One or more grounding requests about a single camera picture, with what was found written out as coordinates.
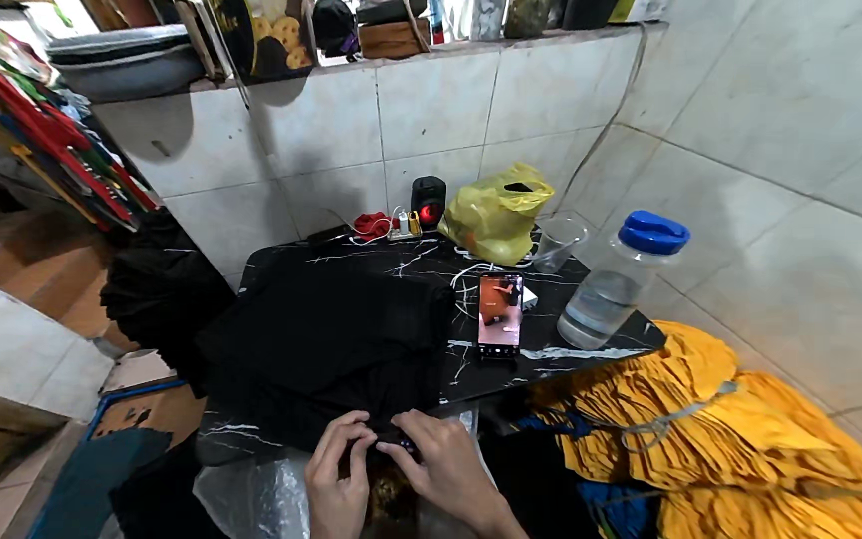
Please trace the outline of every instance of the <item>plastic cup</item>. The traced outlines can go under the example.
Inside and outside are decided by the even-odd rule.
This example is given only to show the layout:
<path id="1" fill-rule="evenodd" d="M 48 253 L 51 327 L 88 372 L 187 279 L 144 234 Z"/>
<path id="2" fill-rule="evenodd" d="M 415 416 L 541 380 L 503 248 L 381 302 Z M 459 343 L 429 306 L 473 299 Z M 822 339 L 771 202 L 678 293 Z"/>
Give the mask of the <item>plastic cup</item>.
<path id="1" fill-rule="evenodd" d="M 533 266 L 541 273 L 555 273 L 571 257 L 574 247 L 587 239 L 587 227 L 570 217 L 553 217 L 540 225 L 541 239 Z"/>

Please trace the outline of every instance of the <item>phone screen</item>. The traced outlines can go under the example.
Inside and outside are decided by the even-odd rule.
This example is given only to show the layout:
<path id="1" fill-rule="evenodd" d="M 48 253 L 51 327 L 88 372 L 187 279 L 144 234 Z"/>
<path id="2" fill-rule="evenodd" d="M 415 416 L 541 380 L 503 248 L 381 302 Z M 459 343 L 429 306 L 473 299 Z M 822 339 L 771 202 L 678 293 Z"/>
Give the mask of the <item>phone screen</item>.
<path id="1" fill-rule="evenodd" d="M 521 342 L 520 273 L 486 273 L 481 277 L 478 301 L 478 351 L 486 357 L 514 357 Z"/>

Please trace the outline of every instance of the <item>yellow cloth stack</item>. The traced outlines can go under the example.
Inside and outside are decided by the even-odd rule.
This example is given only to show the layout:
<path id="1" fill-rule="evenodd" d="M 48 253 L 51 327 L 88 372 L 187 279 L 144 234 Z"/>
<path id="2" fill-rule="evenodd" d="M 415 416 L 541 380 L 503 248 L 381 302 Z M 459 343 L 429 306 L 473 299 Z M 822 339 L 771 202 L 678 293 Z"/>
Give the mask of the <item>yellow cloth stack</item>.
<path id="1" fill-rule="evenodd" d="M 577 409 L 631 427 L 695 403 L 707 406 L 671 422 L 663 438 L 622 437 L 619 429 L 577 440 L 558 435 L 568 468 L 591 481 L 636 479 L 675 491 L 666 495 L 661 515 L 667 539 L 810 536 L 801 531 L 820 529 L 822 519 L 862 515 L 862 448 L 856 442 L 777 378 L 738 372 L 736 355 L 719 339 L 683 324 L 656 323 L 667 335 L 663 350 L 536 386 L 533 408 L 548 423 L 558 416 L 542 409 Z M 736 382 L 736 392 L 718 395 L 727 381 Z M 804 496 L 814 490 L 836 495 Z M 746 500 L 781 531 L 750 526 Z"/>

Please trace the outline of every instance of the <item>hand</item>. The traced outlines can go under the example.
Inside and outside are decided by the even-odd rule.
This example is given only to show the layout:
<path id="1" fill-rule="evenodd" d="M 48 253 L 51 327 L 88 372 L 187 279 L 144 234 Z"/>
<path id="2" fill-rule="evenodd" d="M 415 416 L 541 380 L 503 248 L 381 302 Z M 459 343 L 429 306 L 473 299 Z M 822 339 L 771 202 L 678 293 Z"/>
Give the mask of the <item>hand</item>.
<path id="1" fill-rule="evenodd" d="M 361 423 L 367 419 L 366 411 L 350 411 L 331 421 L 305 466 L 313 539 L 356 539 L 361 534 L 368 506 L 365 451 L 377 439 Z M 352 446 L 351 475 L 340 479 L 338 460 L 352 440 L 356 441 Z"/>
<path id="2" fill-rule="evenodd" d="M 379 442 L 377 450 L 395 460 L 417 494 L 464 521 L 481 537 L 527 539 L 508 502 L 487 477 L 460 421 L 442 421 L 411 410 L 391 422 L 413 440 L 425 464 L 416 463 L 398 445 Z"/>

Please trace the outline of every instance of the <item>yellow plastic bag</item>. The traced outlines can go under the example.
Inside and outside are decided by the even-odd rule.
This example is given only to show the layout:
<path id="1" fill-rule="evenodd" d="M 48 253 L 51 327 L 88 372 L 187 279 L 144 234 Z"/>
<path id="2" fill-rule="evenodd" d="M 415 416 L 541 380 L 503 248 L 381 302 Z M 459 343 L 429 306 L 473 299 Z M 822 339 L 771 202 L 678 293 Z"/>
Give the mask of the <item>yellow plastic bag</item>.
<path id="1" fill-rule="evenodd" d="M 522 183 L 531 191 L 515 191 L 514 183 Z M 553 196 L 554 187 L 541 173 L 524 163 L 514 163 L 504 172 L 459 189 L 437 231 L 488 262 L 517 264 L 531 250 L 537 212 Z"/>

